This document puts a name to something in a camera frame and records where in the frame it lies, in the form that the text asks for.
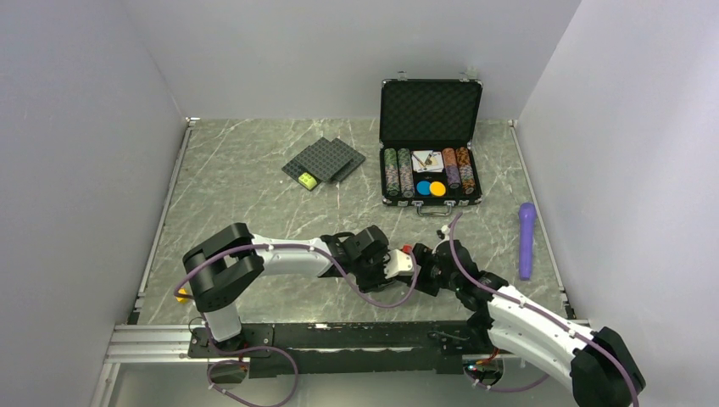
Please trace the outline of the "grey chip stack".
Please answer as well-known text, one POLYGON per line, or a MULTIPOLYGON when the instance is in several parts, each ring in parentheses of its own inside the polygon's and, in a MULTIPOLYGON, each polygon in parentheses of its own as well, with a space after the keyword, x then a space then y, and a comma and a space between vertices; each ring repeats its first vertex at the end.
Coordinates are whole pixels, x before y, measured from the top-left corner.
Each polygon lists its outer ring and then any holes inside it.
POLYGON ((399 171, 398 168, 385 167, 386 189, 398 189, 400 191, 399 171))

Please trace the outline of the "purple chip stack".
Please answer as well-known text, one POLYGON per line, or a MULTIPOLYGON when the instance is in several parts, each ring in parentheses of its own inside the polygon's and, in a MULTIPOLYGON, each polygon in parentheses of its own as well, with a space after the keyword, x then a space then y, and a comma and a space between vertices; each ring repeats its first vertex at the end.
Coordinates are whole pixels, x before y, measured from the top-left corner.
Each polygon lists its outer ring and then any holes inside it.
POLYGON ((456 189, 461 186, 461 176, 459 167, 456 165, 447 165, 445 167, 447 176, 447 184, 450 189, 456 189))

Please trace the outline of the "purple-grey chip stack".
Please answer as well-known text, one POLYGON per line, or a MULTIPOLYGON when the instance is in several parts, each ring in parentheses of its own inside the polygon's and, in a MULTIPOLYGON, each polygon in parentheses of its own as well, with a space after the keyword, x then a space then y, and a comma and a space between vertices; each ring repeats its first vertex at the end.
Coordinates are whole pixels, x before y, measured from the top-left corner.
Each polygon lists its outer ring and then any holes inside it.
POLYGON ((412 171, 400 171, 399 170, 399 179, 400 179, 400 186, 401 190, 414 190, 414 181, 412 176, 412 171))

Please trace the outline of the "small chip stack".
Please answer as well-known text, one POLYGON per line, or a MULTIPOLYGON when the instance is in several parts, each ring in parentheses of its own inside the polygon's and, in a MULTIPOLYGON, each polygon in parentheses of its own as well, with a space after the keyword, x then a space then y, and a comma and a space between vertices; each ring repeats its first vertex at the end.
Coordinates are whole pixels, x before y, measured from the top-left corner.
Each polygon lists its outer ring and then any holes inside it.
POLYGON ((470 164, 460 167, 460 179, 463 183, 474 182, 474 172, 470 164))

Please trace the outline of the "dark green chip stack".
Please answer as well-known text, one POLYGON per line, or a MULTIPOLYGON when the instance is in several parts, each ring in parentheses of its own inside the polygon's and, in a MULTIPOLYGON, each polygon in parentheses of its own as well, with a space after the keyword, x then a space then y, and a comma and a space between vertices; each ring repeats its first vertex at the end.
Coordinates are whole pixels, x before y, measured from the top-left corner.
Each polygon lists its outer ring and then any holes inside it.
POLYGON ((400 148, 397 150, 398 167, 400 171, 412 171, 412 155, 409 149, 400 148))

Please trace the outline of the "red chip stack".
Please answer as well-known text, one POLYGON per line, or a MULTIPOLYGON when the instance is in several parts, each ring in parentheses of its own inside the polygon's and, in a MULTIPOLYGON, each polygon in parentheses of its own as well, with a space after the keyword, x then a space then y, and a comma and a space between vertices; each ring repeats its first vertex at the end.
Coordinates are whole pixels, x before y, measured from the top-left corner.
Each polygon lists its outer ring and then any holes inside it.
POLYGON ((445 167, 456 167, 457 164, 457 158, 455 155, 455 150, 453 148, 445 148, 442 150, 442 156, 443 156, 443 164, 445 167))

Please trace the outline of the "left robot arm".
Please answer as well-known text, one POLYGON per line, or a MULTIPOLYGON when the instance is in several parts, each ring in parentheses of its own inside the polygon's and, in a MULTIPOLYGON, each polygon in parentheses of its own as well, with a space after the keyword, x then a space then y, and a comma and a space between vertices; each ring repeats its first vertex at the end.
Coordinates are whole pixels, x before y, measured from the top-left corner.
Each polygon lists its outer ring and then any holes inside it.
POLYGON ((369 293, 413 272, 411 257, 389 249, 378 226, 298 241, 262 237, 234 223, 186 252, 182 263, 197 310, 209 325, 210 345, 224 356, 242 348, 235 302, 260 276, 352 275, 359 291, 369 293))

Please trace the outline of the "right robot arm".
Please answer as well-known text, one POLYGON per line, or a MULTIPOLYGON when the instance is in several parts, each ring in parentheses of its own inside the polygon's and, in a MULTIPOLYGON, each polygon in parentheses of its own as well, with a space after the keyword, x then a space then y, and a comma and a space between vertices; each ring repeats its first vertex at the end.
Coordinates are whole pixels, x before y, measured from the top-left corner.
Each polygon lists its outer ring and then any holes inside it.
POLYGON ((633 406, 646 381, 621 335, 605 326, 595 331, 533 302, 504 278, 478 270, 459 241, 435 248, 417 243, 415 285, 435 296, 454 293, 471 312, 469 344, 522 357, 563 384, 579 406, 633 406))

